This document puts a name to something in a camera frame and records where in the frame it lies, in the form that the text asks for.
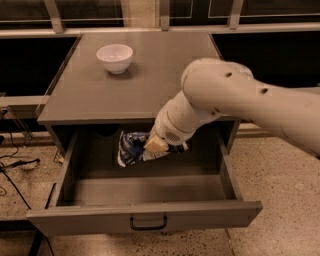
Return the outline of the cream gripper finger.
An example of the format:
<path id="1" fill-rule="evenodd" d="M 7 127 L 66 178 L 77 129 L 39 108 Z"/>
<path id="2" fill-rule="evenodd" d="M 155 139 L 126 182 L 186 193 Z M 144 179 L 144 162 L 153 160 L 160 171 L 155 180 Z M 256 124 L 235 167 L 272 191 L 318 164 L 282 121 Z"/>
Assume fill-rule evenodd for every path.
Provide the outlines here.
<path id="1" fill-rule="evenodd" d="M 153 136 L 148 138 L 144 148 L 150 152 L 166 152 L 169 149 L 169 146 L 158 136 Z"/>

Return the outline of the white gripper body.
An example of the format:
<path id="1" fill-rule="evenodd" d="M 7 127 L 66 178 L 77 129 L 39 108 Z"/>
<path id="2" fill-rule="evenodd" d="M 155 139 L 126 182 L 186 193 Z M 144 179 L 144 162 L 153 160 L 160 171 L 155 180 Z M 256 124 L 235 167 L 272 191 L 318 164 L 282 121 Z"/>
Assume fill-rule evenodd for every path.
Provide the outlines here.
<path id="1" fill-rule="evenodd" d="M 221 117 L 217 111 L 208 111 L 192 105 L 182 91 L 159 111 L 151 136 L 159 144 L 177 146 L 190 139 L 201 126 Z"/>

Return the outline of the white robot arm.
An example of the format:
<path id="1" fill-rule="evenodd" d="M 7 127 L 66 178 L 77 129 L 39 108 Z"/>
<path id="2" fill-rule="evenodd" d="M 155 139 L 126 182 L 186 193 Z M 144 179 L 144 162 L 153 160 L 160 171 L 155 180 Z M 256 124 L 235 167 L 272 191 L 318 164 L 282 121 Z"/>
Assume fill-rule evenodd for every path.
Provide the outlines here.
<path id="1" fill-rule="evenodd" d="M 262 83 L 243 65 L 215 58 L 190 63 L 181 91 L 158 113 L 145 148 L 165 152 L 222 116 L 247 120 L 320 156 L 320 95 Z"/>

